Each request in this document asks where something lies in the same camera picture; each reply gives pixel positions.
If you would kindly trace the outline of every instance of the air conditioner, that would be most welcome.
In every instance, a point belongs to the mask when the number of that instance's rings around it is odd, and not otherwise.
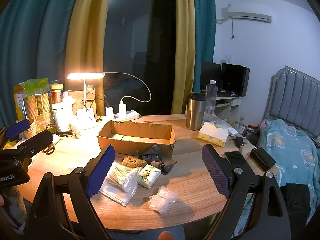
[[[271,8],[259,3],[228,3],[229,18],[272,22]]]

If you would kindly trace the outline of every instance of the person's knee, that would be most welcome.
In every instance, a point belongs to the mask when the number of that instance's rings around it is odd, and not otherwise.
[[[175,240],[175,239],[168,231],[164,231],[159,235],[159,240]]]

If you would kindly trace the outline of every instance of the yellow curtain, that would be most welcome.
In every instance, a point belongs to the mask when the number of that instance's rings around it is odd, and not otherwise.
[[[66,49],[66,76],[69,73],[103,72],[103,45],[109,0],[76,0]],[[66,88],[74,82],[66,80]],[[96,80],[96,95],[103,94],[103,80]],[[97,100],[97,115],[104,115],[104,102]]]
[[[194,0],[176,2],[176,63],[172,114],[184,113],[187,97],[192,91],[196,55]]]

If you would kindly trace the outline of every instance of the sponge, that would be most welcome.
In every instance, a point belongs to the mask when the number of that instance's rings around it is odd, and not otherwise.
[[[126,156],[122,161],[122,165],[127,166],[129,168],[144,168],[147,165],[147,162],[145,160],[141,160],[132,156]]]

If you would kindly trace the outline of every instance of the brown packaging box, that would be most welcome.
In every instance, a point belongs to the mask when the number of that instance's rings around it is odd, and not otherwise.
[[[111,144],[116,153],[142,156],[151,146],[160,147],[158,155],[172,157],[175,133],[171,125],[149,122],[109,121],[98,135],[101,149]]]

